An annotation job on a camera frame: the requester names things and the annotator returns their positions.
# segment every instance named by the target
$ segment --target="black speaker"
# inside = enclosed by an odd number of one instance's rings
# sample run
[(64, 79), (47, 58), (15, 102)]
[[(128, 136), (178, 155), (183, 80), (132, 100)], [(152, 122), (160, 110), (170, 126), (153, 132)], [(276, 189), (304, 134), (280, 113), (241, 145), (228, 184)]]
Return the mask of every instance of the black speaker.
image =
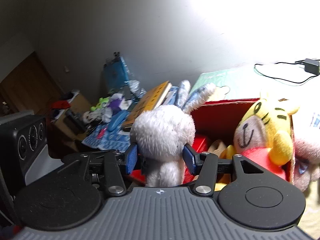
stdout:
[(26, 185), (26, 173), (46, 144), (44, 116), (25, 111), (0, 119), (0, 167), (12, 197)]

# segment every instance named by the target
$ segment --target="green toy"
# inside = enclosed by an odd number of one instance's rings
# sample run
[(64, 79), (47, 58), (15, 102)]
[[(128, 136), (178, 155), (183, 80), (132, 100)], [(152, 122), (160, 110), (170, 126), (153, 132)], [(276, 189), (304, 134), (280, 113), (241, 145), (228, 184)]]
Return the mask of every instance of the green toy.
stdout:
[(108, 105), (109, 98), (110, 98), (110, 97), (107, 97), (107, 98), (99, 98), (99, 103), (97, 103), (96, 106), (92, 106), (92, 107), (90, 108), (90, 110), (93, 112), (93, 111), (95, 111), (95, 110), (97, 110), (97, 109), (99, 109), (99, 108), (104, 108), (104, 107), (106, 107), (106, 106)]

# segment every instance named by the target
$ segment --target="white wall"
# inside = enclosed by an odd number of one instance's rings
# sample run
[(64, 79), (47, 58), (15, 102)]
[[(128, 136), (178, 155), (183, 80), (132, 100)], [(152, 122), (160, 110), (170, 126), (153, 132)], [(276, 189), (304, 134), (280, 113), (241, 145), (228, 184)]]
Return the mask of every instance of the white wall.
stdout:
[(319, 0), (29, 0), (29, 6), (28, 35), (40, 59), (65, 90), (79, 88), (90, 101), (114, 51), (146, 89), (255, 62), (320, 57)]
[(0, 82), (34, 50), (23, 33), (27, 0), (0, 0)]
[(33, 51), (32, 44), (22, 32), (0, 46), (0, 82)]

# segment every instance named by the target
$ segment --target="black round pad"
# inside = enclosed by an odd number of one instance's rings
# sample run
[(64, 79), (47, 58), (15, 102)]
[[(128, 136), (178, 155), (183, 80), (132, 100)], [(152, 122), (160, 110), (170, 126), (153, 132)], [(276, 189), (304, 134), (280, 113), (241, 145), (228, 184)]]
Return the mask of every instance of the black round pad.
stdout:
[(15, 198), (15, 208), (24, 224), (46, 231), (66, 230), (83, 224), (98, 211), (99, 191), (79, 175), (51, 178), (49, 183), (35, 181)]
[(275, 207), (283, 200), (280, 191), (271, 187), (254, 187), (245, 193), (247, 201), (257, 207)]
[(258, 229), (296, 224), (303, 214), (303, 193), (278, 176), (241, 174), (219, 193), (222, 210), (233, 220)]

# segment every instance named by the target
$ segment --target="white stuffed rabbit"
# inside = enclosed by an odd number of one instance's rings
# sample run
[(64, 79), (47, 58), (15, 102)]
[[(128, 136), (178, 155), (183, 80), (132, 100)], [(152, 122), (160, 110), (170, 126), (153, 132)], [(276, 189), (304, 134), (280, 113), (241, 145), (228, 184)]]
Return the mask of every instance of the white stuffed rabbit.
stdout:
[(159, 106), (137, 117), (130, 140), (137, 143), (145, 160), (146, 186), (173, 187), (183, 182), (183, 147), (193, 144), (196, 132), (190, 112), (205, 103), (215, 89), (213, 83), (205, 84), (187, 99), (190, 83), (182, 81), (174, 105)]

